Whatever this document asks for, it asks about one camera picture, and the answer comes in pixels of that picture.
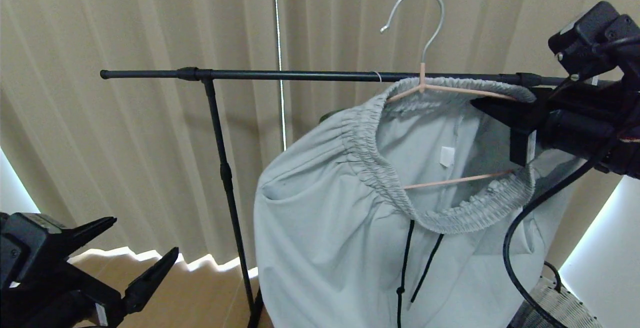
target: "hanger hook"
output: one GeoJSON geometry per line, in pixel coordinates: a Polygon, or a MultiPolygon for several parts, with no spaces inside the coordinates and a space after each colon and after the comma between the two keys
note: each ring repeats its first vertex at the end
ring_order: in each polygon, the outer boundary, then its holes
{"type": "MultiPolygon", "coordinates": [[[[395,5],[393,6],[393,9],[391,9],[391,14],[389,15],[389,19],[386,21],[386,24],[384,25],[384,27],[380,28],[380,33],[384,33],[387,30],[387,28],[389,28],[389,25],[391,25],[391,20],[394,18],[394,14],[396,13],[396,9],[398,9],[398,6],[400,6],[400,3],[402,3],[402,1],[403,0],[396,0],[395,5]]],[[[437,1],[440,7],[440,20],[438,23],[438,27],[436,28],[436,31],[430,37],[429,41],[427,41],[427,43],[424,46],[424,49],[422,50],[422,63],[426,63],[427,48],[429,48],[429,46],[434,41],[436,36],[438,36],[438,33],[442,28],[442,23],[444,23],[444,2],[442,0],[437,0],[437,1]]]]}

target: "horizontal rod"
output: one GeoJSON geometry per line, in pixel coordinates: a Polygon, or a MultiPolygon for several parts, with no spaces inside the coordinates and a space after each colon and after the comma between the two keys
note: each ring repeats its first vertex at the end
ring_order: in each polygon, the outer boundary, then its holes
{"type": "MultiPolygon", "coordinates": [[[[418,77],[418,73],[409,72],[323,72],[304,70],[215,70],[193,67],[178,70],[101,70],[100,77],[110,78],[179,78],[199,81],[213,80],[290,80],[290,81],[334,81],[334,82],[397,82],[404,78],[418,77]]],[[[467,78],[489,80],[505,84],[557,86],[565,78],[542,77],[533,73],[516,74],[467,74],[467,73],[427,73],[426,77],[467,78]]]]}

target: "wooden floor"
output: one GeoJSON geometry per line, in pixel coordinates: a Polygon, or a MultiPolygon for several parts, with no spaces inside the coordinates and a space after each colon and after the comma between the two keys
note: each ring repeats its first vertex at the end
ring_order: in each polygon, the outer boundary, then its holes
{"type": "MultiPolygon", "coordinates": [[[[124,294],[127,285],[157,260],[138,261],[128,253],[115,256],[83,254],[73,264],[124,294]]],[[[255,294],[258,278],[252,283],[255,294]]],[[[126,316],[119,328],[240,328],[246,327],[248,322],[247,294],[240,267],[216,271],[212,262],[204,262],[189,271],[185,262],[178,262],[144,310],[126,316]]],[[[259,328],[272,327],[263,310],[259,328]]]]}

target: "clothes hanger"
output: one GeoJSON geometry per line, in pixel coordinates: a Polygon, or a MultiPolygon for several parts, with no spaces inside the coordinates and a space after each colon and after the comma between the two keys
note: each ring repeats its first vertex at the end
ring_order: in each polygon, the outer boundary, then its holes
{"type": "MultiPolygon", "coordinates": [[[[393,9],[391,9],[391,14],[389,15],[389,19],[386,21],[386,24],[384,25],[384,27],[382,27],[380,29],[380,33],[381,34],[384,33],[389,28],[389,25],[391,25],[391,20],[394,18],[394,14],[396,13],[396,9],[398,9],[398,6],[400,6],[400,3],[402,3],[402,1],[403,0],[396,0],[395,5],[393,6],[393,9]]],[[[455,92],[455,93],[463,93],[463,94],[476,94],[478,96],[503,98],[504,100],[515,101],[516,99],[513,98],[513,97],[510,97],[509,95],[493,93],[492,91],[482,91],[482,90],[475,90],[475,89],[462,89],[462,88],[453,88],[453,87],[450,87],[450,86],[439,86],[439,85],[433,85],[433,84],[425,84],[425,72],[426,72],[426,69],[425,69],[426,63],[425,62],[426,62],[426,56],[427,56],[427,48],[429,48],[429,46],[434,41],[436,36],[438,36],[438,33],[440,32],[440,30],[442,28],[442,23],[444,23],[444,2],[442,0],[437,0],[437,1],[438,1],[438,5],[440,7],[440,19],[439,19],[438,27],[436,28],[436,31],[430,37],[429,41],[427,41],[427,43],[425,44],[425,46],[424,46],[424,48],[422,50],[422,61],[420,62],[420,82],[419,82],[419,84],[417,86],[411,88],[411,89],[408,89],[407,91],[403,91],[402,93],[399,93],[397,95],[394,95],[391,98],[388,98],[386,100],[386,102],[390,103],[390,102],[394,102],[394,101],[400,100],[401,98],[407,97],[407,96],[409,96],[409,95],[411,95],[413,93],[416,93],[418,91],[420,93],[423,93],[423,91],[425,91],[425,89],[434,89],[434,90],[437,90],[437,91],[455,92]]],[[[437,186],[437,185],[448,185],[448,184],[460,183],[460,182],[470,182],[470,181],[475,181],[475,180],[484,180],[486,178],[492,178],[492,177],[508,175],[509,173],[512,173],[512,172],[513,172],[513,170],[505,170],[505,171],[498,171],[497,173],[474,175],[472,177],[441,180],[439,182],[428,182],[428,183],[421,183],[421,184],[412,184],[412,185],[405,186],[404,189],[416,189],[416,188],[422,188],[422,187],[432,187],[432,186],[437,186]]]]}
{"type": "MultiPolygon", "coordinates": [[[[398,9],[398,6],[400,6],[400,3],[402,3],[403,0],[396,0],[395,5],[393,6],[393,9],[391,9],[391,14],[389,15],[389,19],[386,21],[386,24],[384,25],[384,27],[380,28],[380,33],[384,33],[389,26],[391,25],[391,20],[393,20],[394,18],[394,14],[396,13],[396,10],[398,9]]],[[[387,103],[391,103],[397,100],[400,100],[404,97],[410,96],[413,93],[416,92],[420,92],[423,93],[425,91],[425,89],[434,89],[436,91],[446,91],[446,92],[455,92],[455,93],[462,93],[462,94],[475,94],[478,96],[485,96],[485,97],[493,97],[493,98],[502,98],[503,100],[510,100],[510,101],[515,101],[516,99],[513,97],[510,97],[509,95],[504,95],[504,94],[498,94],[498,93],[493,93],[492,91],[482,91],[482,90],[475,90],[475,89],[462,89],[462,88],[454,88],[454,87],[450,87],[450,86],[439,86],[439,85],[433,85],[433,84],[426,84],[425,83],[425,72],[426,72],[426,56],[427,56],[427,48],[429,48],[429,46],[431,45],[431,43],[434,41],[434,39],[436,38],[436,36],[438,36],[441,28],[442,28],[442,23],[444,23],[444,2],[442,0],[437,0],[438,1],[438,5],[440,8],[440,19],[438,22],[438,27],[436,28],[436,31],[433,33],[433,35],[430,37],[429,41],[427,41],[427,43],[425,44],[423,50],[422,50],[422,61],[420,62],[420,82],[417,86],[407,90],[407,91],[403,91],[402,93],[396,94],[393,97],[390,97],[386,100],[387,103]]]]}

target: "drawstring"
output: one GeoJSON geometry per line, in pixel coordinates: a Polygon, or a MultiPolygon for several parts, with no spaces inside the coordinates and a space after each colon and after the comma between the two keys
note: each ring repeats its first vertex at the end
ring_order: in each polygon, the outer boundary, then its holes
{"type": "Polygon", "coordinates": [[[420,282],[418,282],[418,286],[415,288],[415,291],[413,292],[413,296],[411,297],[411,303],[413,303],[416,300],[416,296],[418,296],[418,291],[420,291],[420,287],[423,286],[423,282],[425,281],[425,277],[427,276],[427,272],[429,271],[429,267],[432,265],[432,260],[434,260],[434,256],[436,255],[436,251],[438,251],[438,247],[440,246],[440,243],[442,242],[442,237],[444,237],[444,234],[441,234],[438,236],[438,240],[436,241],[435,246],[433,246],[433,249],[431,250],[431,254],[429,255],[429,260],[427,260],[427,265],[424,267],[424,271],[422,273],[422,277],[420,277],[420,282]]]}
{"type": "Polygon", "coordinates": [[[409,233],[406,235],[406,246],[404,247],[404,260],[402,262],[402,276],[400,278],[400,287],[395,290],[395,293],[398,294],[398,328],[402,328],[402,323],[400,322],[400,312],[402,311],[402,294],[405,293],[405,274],[407,273],[407,260],[409,260],[409,246],[411,245],[411,235],[414,233],[415,225],[416,221],[412,219],[411,223],[409,223],[409,233]]]}

